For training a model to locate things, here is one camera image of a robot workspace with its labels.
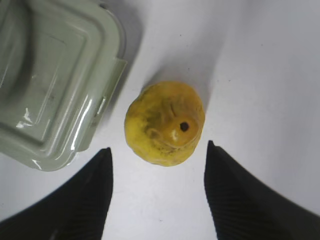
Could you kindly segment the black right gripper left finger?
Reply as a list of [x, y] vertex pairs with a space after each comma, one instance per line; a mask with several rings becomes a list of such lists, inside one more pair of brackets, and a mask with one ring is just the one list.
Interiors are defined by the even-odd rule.
[[100, 240], [113, 194], [113, 159], [101, 149], [54, 192], [1, 221], [2, 240]]

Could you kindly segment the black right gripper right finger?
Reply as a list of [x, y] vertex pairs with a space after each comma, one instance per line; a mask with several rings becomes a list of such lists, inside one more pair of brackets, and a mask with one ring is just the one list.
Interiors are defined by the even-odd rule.
[[219, 240], [318, 240], [320, 217], [258, 180], [209, 141], [204, 189]]

